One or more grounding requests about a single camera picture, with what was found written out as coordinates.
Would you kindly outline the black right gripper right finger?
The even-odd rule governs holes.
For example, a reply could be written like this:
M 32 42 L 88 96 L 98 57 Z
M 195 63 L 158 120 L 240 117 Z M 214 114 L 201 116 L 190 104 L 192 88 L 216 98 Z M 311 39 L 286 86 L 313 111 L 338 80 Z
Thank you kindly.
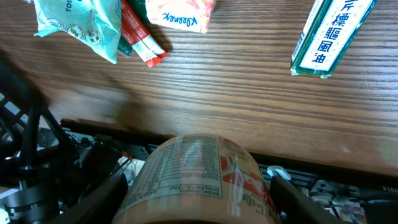
M 301 193 L 290 182 L 273 176 L 269 189 L 282 223 L 288 224 L 340 224 L 330 212 Z

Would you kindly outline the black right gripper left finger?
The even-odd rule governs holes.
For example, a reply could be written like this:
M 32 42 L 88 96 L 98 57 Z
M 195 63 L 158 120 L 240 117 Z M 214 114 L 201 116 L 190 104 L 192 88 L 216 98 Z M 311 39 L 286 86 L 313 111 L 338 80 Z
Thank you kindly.
M 127 190 L 126 176 L 121 174 L 98 187 L 81 202 L 47 223 L 111 223 L 127 194 Z

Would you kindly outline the green lid jar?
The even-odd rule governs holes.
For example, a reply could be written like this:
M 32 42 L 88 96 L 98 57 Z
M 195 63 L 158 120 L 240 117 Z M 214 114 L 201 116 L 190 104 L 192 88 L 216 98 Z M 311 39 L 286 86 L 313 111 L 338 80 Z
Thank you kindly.
M 146 159 L 113 223 L 280 223 L 258 163 L 214 134 L 169 139 Z

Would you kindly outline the red stick packet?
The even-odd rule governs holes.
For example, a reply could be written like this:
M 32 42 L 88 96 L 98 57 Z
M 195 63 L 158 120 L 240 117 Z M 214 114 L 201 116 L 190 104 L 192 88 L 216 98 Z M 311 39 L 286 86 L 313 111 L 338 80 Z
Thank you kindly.
M 169 54 L 153 39 L 126 0 L 121 2 L 121 34 L 149 68 Z

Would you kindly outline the green gum box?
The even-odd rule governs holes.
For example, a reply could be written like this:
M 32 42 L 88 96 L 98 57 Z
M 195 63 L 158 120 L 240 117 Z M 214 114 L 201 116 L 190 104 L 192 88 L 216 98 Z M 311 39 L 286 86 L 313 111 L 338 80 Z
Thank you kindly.
M 291 74 L 330 77 L 376 3 L 315 0 L 291 57 Z

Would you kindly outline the teal tissue pack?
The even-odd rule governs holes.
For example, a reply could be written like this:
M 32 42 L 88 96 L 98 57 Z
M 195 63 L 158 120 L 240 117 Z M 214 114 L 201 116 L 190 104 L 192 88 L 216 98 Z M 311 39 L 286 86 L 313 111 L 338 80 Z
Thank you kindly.
M 120 0 L 34 0 L 39 37 L 66 32 L 109 62 L 117 63 Z

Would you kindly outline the orange Kleenex tissue pack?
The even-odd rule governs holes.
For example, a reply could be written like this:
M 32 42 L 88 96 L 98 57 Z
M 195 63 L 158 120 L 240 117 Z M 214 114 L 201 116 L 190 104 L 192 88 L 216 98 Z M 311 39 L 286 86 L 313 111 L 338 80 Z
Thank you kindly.
M 216 0 L 146 0 L 150 23 L 207 33 Z

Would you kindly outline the green 3M gloves bag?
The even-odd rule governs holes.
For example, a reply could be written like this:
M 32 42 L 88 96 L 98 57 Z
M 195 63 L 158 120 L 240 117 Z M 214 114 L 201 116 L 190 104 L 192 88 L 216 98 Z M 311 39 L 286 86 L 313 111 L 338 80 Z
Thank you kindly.
M 146 28 L 126 0 L 120 0 L 120 3 L 121 38 L 119 40 L 118 50 L 126 57 L 129 57 L 134 50 L 138 56 L 146 62 L 148 56 L 146 56 L 144 44 L 141 42 L 147 34 Z

